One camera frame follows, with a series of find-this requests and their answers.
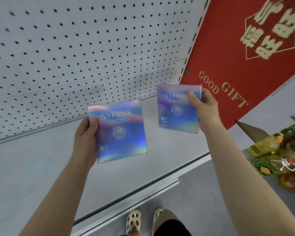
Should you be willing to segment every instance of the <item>pegboard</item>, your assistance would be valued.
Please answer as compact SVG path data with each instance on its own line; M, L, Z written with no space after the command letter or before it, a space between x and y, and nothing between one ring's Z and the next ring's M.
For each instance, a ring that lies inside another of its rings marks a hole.
M177 84L208 0L0 0L0 141Z

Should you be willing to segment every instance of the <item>person's left arm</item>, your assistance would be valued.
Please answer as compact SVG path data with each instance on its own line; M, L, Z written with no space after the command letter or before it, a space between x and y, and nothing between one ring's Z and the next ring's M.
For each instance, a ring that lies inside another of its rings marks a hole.
M98 118L83 119L72 156L19 236L69 236L90 168L96 160Z

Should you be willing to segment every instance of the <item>person's right arm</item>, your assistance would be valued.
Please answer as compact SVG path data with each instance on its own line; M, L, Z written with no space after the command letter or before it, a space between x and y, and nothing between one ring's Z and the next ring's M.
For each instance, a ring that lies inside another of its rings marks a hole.
M197 109L199 126L238 234L295 236L295 217L229 136L211 93L203 89L203 102L191 91L188 95Z

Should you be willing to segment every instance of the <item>holographic box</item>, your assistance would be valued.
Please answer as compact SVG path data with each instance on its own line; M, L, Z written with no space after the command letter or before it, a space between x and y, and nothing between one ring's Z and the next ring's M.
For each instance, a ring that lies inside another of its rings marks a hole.
M88 111L90 119L99 119L95 134L98 163L147 152L139 100L89 106Z
M188 91L201 98L201 85L157 86L158 124L162 128L198 134L199 118L188 100Z

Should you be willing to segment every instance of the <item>finger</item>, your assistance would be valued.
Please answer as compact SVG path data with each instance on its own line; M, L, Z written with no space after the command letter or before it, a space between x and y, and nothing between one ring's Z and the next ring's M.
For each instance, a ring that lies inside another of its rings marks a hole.
M192 105L195 106L195 108L200 108L204 104L199 100L197 95L195 95L194 92L192 91L188 92L188 98L189 98L189 101L192 103Z
M75 135L76 136L81 136L82 134L84 134L87 129L90 126L90 121L88 118L85 118L82 120L82 122L80 123L80 125L78 126L78 128L75 131Z
M208 103L208 104L217 103L216 99L213 97L213 95L211 94L211 92L208 89L202 88L202 94L205 97L206 103Z
M91 118L90 119L90 127L87 132L91 135L94 135L98 128L98 118Z

